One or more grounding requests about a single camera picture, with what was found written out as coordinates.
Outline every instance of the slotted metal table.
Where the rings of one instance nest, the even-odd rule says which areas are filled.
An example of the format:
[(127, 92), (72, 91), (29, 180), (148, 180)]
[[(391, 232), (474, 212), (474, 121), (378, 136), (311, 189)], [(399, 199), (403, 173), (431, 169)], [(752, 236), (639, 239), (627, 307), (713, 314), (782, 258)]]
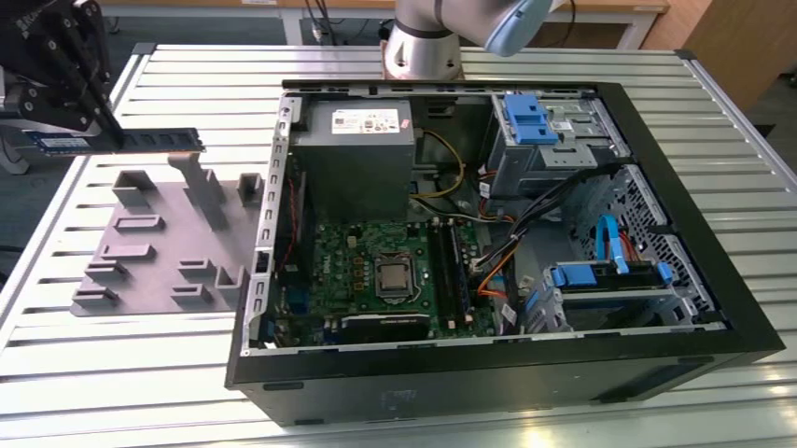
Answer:
[[(200, 160), (232, 180), (266, 171), (282, 80), (378, 78), (379, 58), (374, 47), (139, 47), (116, 114), (125, 127), (196, 127)], [(163, 155), (79, 157), (0, 296), (0, 445), (797, 444), (797, 182), (700, 64), (669, 51), (546, 49), (510, 59), (465, 49), (463, 61), (467, 79), (623, 84), (788, 349), (641, 403), (280, 428), (223, 387), (232, 314), (69, 314), (117, 172), (179, 177)]]

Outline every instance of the metal case frame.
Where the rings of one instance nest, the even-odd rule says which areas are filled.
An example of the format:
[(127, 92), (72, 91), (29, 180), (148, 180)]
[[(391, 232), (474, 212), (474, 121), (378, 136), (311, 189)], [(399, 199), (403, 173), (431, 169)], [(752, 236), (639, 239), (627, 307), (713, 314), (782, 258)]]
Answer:
[[(280, 197), (291, 104), (307, 94), (326, 98), (469, 95), (491, 91), (589, 88), (602, 98), (641, 174), (729, 329), (579, 339), (519, 338), (517, 343), (417, 347), (402, 350), (314, 351), (250, 356), (242, 301), (232, 332), (227, 388), (244, 392), (280, 425), (417, 418), (449, 413), (519, 411), (587, 402), (653, 397), (705, 372), (741, 365), (782, 350), (784, 344), (700, 214), (657, 141), (619, 84), (559, 82), (287, 81), (275, 127), (267, 201)], [(251, 292), (268, 295), (275, 207), (264, 206)]]

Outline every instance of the motherboard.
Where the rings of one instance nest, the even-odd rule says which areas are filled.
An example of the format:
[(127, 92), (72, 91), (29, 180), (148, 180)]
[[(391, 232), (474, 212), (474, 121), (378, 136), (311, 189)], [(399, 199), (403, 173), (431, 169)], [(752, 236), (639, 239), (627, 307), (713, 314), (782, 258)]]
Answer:
[[(494, 335), (490, 304), (469, 296), (465, 266), (478, 255), (471, 223), (318, 225), (311, 287), (286, 292), (291, 313), (308, 316), (291, 319), (298, 344), (390, 338), (383, 329), (399, 339), (422, 330), (414, 340)], [(359, 328), (354, 340), (343, 327)]]

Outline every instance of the floor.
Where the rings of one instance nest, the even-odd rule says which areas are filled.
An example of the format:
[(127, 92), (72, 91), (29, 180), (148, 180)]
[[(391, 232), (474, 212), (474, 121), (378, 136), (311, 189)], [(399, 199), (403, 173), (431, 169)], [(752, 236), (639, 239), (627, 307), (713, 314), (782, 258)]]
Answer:
[[(307, 21), (303, 27), (306, 42), (311, 42)], [(347, 20), (335, 26), (339, 40), (351, 45), (378, 45), (378, 29), (378, 21), (364, 20)], [(284, 45), (286, 38), (276, 19), (121, 19), (120, 32), (108, 37), (113, 73), (120, 72), (139, 42)], [(793, 125), (797, 123), (797, 89), (788, 86), (785, 79), (778, 79), (748, 115), (753, 124), (776, 125), (769, 142), (797, 170), (797, 127)], [(19, 135), (12, 135), (11, 140), (25, 143)], [(5, 198), (0, 245), (27, 244), (69, 164), (67, 159), (43, 157), (32, 147), (21, 152), (31, 161), (28, 174), (12, 176), (0, 172), (0, 197)], [(0, 252), (0, 273), (11, 273), (15, 262), (16, 255)]]

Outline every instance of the gray ram holder tray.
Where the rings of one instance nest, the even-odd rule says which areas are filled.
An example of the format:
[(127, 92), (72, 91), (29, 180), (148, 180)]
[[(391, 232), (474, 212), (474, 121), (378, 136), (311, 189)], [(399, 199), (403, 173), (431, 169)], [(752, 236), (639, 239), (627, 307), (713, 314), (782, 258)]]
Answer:
[(120, 204), (73, 296), (73, 315), (227, 312), (246, 294), (260, 175), (218, 182), (196, 160), (180, 163), (187, 165), (174, 166), (183, 174), (195, 170), (187, 175), (191, 188), (183, 182), (156, 184), (143, 171), (120, 173), (113, 185)]

